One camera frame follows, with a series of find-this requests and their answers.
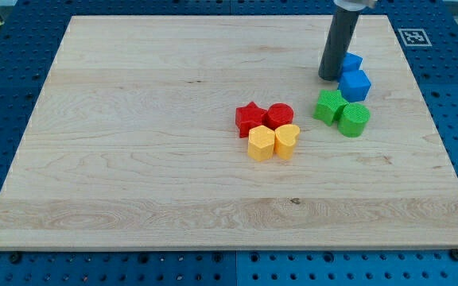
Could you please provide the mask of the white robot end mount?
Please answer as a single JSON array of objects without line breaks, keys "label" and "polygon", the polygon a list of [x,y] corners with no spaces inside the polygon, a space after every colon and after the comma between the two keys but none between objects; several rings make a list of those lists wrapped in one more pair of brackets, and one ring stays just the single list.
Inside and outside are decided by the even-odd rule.
[{"label": "white robot end mount", "polygon": [[365,8],[373,9],[376,0],[333,0],[334,4],[347,11],[361,11]]}]

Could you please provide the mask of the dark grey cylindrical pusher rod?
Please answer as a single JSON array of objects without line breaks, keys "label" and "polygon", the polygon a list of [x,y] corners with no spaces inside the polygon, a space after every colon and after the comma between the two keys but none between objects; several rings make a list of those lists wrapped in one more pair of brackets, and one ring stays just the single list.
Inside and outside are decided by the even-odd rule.
[{"label": "dark grey cylindrical pusher rod", "polygon": [[360,11],[336,8],[318,70],[320,78],[327,81],[339,79],[359,15]]}]

